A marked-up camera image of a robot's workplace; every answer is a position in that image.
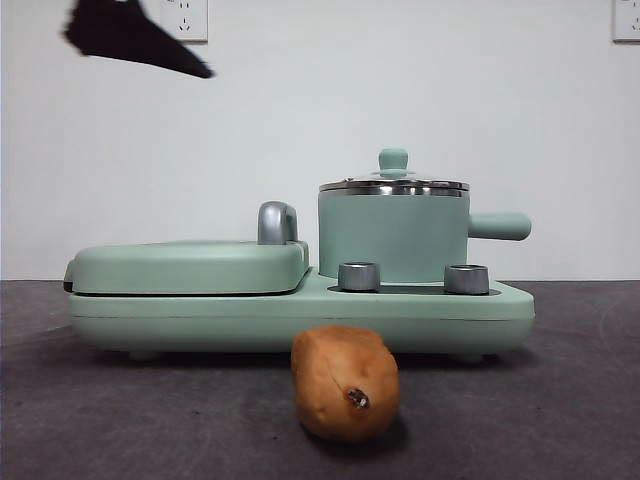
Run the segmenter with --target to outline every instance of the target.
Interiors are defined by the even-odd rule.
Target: dark gray table
[[[3,478],[640,478],[640,282],[512,284],[523,348],[398,356],[397,422],[343,446],[296,421],[285,354],[134,363],[74,335],[59,282],[3,282]]]

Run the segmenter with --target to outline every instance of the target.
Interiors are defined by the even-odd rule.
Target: electrical socket
[[[640,0],[613,0],[613,40],[640,42]]]
[[[178,40],[206,42],[209,38],[208,0],[161,0],[160,24]]]

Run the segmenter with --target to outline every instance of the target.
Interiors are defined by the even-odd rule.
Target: glass lid
[[[409,155],[402,148],[385,148],[378,155],[380,170],[361,177],[326,183],[320,191],[353,195],[450,195],[465,196],[469,185],[437,180],[407,169]]]

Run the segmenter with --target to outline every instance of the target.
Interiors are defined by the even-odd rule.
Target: sweet potato
[[[301,332],[293,341],[291,368],[297,416],[319,437],[369,440],[396,415],[398,367],[373,330],[330,325]]]

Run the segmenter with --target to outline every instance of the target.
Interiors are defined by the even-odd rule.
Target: appliance base
[[[141,360],[177,351],[287,352],[298,332],[329,324],[373,329],[393,352],[477,360],[521,345],[535,316],[533,296],[498,282],[481,296],[447,294],[442,283],[398,286],[400,293],[335,286],[314,268],[280,295],[72,294],[72,326],[90,344]]]

